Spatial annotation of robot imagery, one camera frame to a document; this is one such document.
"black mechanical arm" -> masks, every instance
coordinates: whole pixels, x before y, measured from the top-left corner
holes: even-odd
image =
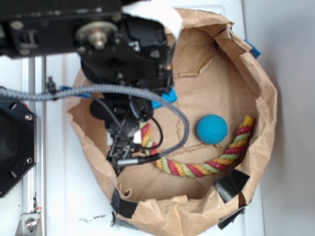
[[[85,75],[95,84],[168,93],[173,86],[173,50],[163,25],[122,12],[123,5],[135,1],[3,0],[0,55],[14,59],[77,52]],[[151,102],[104,94],[92,102],[90,111],[105,121],[114,140],[108,159],[119,174],[117,160],[131,158],[139,148],[132,139],[139,121],[152,118]]]

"blue plastic piece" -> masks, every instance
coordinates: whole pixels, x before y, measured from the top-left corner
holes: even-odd
[[[252,45],[250,42],[248,42],[246,39],[244,39],[244,41],[252,46],[250,53],[254,56],[254,58],[257,59],[261,55],[261,52],[254,45]]]
[[[68,86],[60,86],[59,87],[60,90],[71,90],[72,87],[68,87]],[[79,94],[78,97],[84,97],[84,98],[90,98],[90,94],[88,93],[83,93],[83,94]]]
[[[162,98],[164,98],[168,102],[175,102],[177,100],[177,95],[175,93],[174,88],[171,88],[171,91],[169,93],[164,93],[162,95]],[[157,102],[155,102],[155,101],[153,101],[152,102],[152,107],[153,107],[153,109],[156,109],[156,108],[162,107],[162,105],[157,103]]]

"multicolored rope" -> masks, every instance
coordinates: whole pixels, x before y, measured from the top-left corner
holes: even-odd
[[[248,142],[251,135],[255,119],[251,116],[245,116],[244,121],[240,124],[239,129],[236,131],[236,137],[227,149],[224,150],[224,154],[216,159],[207,161],[206,163],[199,164],[184,164],[176,161],[171,161],[165,156],[161,159],[154,161],[153,164],[162,171],[169,174],[173,174],[180,177],[203,177],[212,174],[216,174],[222,170],[225,170],[231,165],[245,149],[245,144]],[[151,148],[156,146],[151,136],[150,124],[141,123],[141,137],[142,146]],[[158,153],[156,149],[146,150],[146,155],[154,155]]]

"paper bag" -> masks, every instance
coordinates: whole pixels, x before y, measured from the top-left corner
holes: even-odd
[[[244,116],[251,115],[256,121],[243,158],[219,174],[199,178],[173,176],[152,163],[127,167],[117,178],[106,160],[104,122],[89,112],[91,100],[71,98],[67,112],[102,191],[110,201],[115,194],[126,206],[118,217],[158,236],[195,236],[249,204],[269,162],[277,120],[277,91],[249,52],[252,47],[231,30],[233,23],[214,13],[178,11],[184,26],[173,61],[175,105],[188,117],[190,135],[168,158],[202,163],[220,156]],[[80,71],[75,86],[88,83]],[[223,117],[228,125],[228,135],[218,145],[203,144],[195,134],[197,122],[207,114]],[[183,134],[182,123],[165,108],[155,110],[154,117],[164,131],[161,149],[175,145]],[[157,131],[153,136],[158,140]],[[249,180],[240,194],[225,203],[214,182],[234,168]]]

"blue ball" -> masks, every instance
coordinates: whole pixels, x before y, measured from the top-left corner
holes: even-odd
[[[217,144],[227,135],[225,120],[217,115],[206,115],[197,124],[198,138],[206,144]]]

